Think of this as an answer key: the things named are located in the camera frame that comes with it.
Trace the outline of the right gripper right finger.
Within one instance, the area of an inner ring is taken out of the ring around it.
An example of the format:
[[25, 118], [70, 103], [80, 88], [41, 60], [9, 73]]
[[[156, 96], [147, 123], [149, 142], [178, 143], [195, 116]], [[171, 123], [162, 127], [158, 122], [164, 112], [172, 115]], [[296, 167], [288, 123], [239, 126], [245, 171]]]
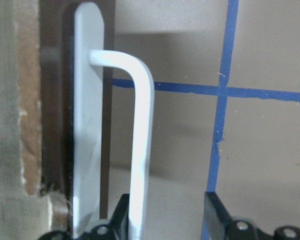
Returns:
[[204, 194], [204, 221], [212, 240], [239, 240], [236, 221], [231, 217], [215, 192]]

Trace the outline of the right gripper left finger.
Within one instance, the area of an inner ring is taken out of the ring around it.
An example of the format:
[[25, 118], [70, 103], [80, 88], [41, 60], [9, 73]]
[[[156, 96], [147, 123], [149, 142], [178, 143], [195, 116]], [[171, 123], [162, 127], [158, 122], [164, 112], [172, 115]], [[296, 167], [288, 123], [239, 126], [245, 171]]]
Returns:
[[90, 240], [127, 240], [129, 231], [129, 200], [128, 193], [123, 194], [107, 224], [94, 227]]

